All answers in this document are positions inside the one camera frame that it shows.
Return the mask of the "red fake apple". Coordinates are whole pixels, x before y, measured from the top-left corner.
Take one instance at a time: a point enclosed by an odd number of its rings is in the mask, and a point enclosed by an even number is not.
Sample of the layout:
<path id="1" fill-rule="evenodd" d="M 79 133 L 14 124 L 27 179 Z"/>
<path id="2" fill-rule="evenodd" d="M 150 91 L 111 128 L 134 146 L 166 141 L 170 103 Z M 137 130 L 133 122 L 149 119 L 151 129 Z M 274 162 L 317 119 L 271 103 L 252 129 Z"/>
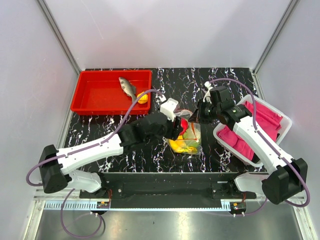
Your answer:
<path id="1" fill-rule="evenodd" d="M 183 135 L 189 127 L 189 122 L 185 118 L 182 118 L 180 126 L 182 127 L 182 131 L 181 131 L 180 135 Z"/>

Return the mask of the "clear zip top bag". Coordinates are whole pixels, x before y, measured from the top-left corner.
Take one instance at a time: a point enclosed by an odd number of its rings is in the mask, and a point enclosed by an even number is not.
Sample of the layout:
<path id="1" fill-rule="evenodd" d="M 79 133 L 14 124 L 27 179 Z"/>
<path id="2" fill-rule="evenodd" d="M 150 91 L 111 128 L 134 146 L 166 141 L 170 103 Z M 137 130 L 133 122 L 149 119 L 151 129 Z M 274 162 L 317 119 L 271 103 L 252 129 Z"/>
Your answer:
<path id="1" fill-rule="evenodd" d="M 202 152 L 200 124 L 189 122 L 192 112 L 187 109 L 181 109 L 175 115 L 181 118 L 183 131 L 177 140 L 166 139 L 166 142 L 177 154 L 199 155 Z"/>

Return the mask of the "yellow orange fake fruit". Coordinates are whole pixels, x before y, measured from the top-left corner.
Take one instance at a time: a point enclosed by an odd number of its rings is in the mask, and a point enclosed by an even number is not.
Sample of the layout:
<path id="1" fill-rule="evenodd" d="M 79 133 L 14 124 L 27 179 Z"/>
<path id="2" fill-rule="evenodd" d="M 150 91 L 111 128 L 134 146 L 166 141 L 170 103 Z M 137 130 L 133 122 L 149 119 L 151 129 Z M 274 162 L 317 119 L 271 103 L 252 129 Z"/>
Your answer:
<path id="1" fill-rule="evenodd" d="M 139 93 L 136 97 L 139 98 L 138 104 L 140 105 L 146 104 L 149 99 L 148 94 L 145 93 L 144 91 Z"/>

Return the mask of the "grey fake fish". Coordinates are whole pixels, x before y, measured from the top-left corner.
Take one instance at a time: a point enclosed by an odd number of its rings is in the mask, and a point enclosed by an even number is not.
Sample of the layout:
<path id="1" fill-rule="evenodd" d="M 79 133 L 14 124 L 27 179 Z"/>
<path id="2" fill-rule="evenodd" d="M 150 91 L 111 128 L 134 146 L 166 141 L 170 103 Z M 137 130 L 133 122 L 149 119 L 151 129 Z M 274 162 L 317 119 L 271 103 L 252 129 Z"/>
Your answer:
<path id="1" fill-rule="evenodd" d="M 132 103 L 134 103 L 137 99 L 136 97 L 136 87 L 132 85 L 127 79 L 124 77 L 119 77 L 118 78 L 121 89 L 123 92 L 128 96 L 131 97 Z"/>

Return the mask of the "yellow fake banana bunch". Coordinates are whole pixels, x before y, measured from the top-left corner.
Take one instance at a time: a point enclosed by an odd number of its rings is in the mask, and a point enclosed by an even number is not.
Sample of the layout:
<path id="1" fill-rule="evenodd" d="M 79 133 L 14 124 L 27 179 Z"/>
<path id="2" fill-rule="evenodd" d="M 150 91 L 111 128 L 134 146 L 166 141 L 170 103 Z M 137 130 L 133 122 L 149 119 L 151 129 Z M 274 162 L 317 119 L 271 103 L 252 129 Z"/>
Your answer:
<path id="1" fill-rule="evenodd" d="M 182 135 L 179 135 L 176 140 L 168 139 L 167 143 L 178 154 L 195 155 L 198 153 L 197 147 L 199 146 L 199 142 L 196 138 L 184 138 Z"/>

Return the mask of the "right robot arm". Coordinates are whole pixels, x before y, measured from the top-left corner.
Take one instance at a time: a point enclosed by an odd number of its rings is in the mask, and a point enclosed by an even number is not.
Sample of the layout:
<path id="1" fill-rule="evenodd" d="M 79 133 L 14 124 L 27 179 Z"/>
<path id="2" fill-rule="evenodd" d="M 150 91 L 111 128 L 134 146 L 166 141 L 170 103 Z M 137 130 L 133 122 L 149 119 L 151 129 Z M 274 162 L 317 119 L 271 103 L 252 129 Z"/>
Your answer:
<path id="1" fill-rule="evenodd" d="M 294 159 L 277 145 L 256 122 L 256 112 L 245 105 L 234 103 L 225 86 L 212 87 L 206 82 L 207 92 L 198 101 L 189 122 L 211 124 L 219 120 L 238 135 L 263 163 L 267 174 L 242 173 L 227 185 L 228 195 L 239 198 L 244 192 L 263 194 L 275 205 L 288 202 L 300 192 L 306 193 L 305 207 L 310 202 L 306 185 L 308 165 L 302 158 Z"/>

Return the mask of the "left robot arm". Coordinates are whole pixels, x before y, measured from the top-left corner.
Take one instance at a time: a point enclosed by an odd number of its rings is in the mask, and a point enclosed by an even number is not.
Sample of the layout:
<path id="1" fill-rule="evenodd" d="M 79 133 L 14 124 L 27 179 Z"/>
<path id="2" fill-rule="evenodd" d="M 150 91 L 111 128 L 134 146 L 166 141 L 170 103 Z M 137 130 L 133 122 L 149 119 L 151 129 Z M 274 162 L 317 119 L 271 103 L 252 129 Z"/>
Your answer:
<path id="1" fill-rule="evenodd" d="M 42 164 L 39 171 L 43 191 L 52 194 L 71 188 L 103 198 L 108 193 L 107 184 L 98 173 L 81 171 L 82 166 L 103 158 L 126 154 L 157 138 L 176 140 L 183 130 L 180 117 L 169 119 L 165 114 L 156 112 L 82 145 L 60 149 L 48 145 L 39 161 Z"/>

